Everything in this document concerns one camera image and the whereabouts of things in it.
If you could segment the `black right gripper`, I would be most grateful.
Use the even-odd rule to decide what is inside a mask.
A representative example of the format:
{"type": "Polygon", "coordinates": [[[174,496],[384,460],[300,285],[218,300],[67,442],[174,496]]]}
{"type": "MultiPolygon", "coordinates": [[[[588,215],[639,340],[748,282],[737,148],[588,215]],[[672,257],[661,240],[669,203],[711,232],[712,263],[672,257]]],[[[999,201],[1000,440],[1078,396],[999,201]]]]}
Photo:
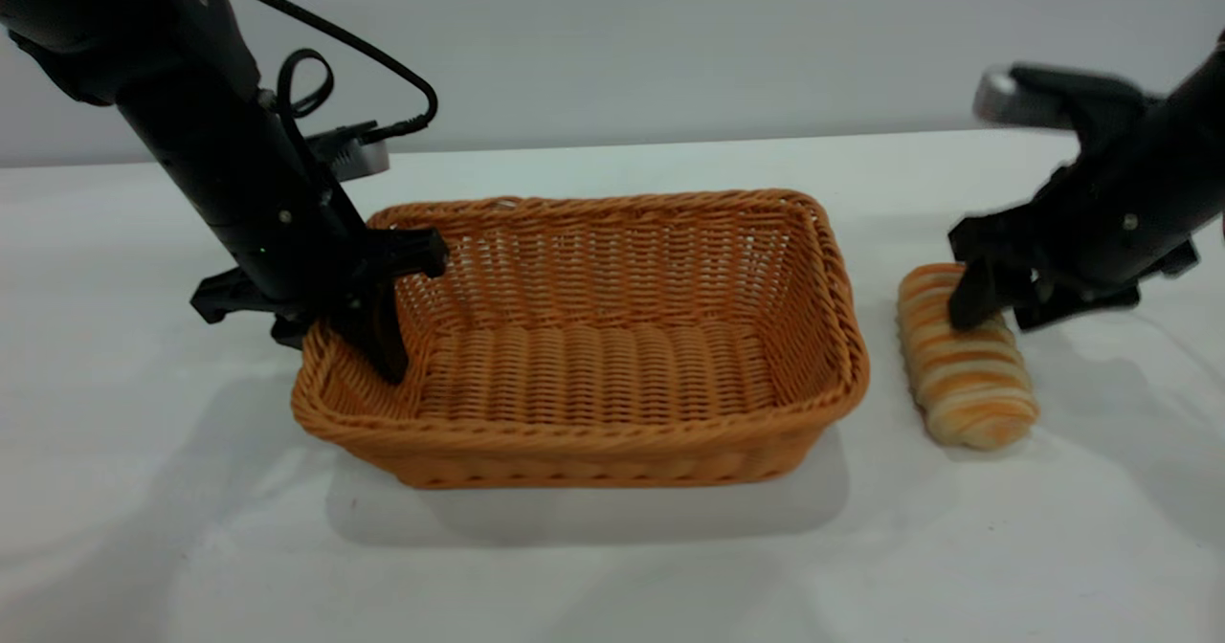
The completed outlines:
{"type": "Polygon", "coordinates": [[[1011,311],[1022,332],[1133,310],[1142,277],[1223,212],[1223,120],[1152,114],[1100,153],[1080,153],[1030,201],[968,216],[949,235],[964,273],[954,329],[1011,311]]]}

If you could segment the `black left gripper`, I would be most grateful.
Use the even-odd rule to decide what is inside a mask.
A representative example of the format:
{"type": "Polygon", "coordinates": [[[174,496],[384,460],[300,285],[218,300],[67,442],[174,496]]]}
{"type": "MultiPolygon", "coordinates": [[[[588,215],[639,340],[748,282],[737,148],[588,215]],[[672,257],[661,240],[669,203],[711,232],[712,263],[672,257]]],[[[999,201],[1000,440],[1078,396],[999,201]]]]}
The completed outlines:
{"type": "Polygon", "coordinates": [[[410,356],[393,283],[446,272],[441,233],[372,229],[330,173],[303,175],[281,158],[174,158],[170,176],[234,260],[189,300],[206,323],[272,314],[273,342],[303,349],[334,315],[336,332],[385,382],[403,382],[410,356]]]}

